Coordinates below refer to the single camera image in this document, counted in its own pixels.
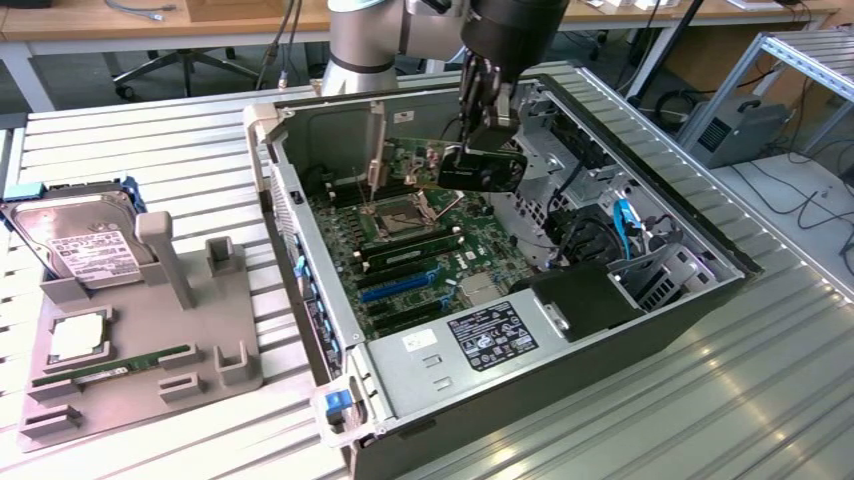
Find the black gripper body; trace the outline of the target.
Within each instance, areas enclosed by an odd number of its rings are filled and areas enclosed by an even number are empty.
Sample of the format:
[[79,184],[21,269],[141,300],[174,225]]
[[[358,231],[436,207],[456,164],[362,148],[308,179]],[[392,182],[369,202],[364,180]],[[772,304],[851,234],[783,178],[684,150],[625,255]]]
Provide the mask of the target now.
[[502,80],[516,80],[541,61],[567,6],[567,0],[469,2],[460,38]]

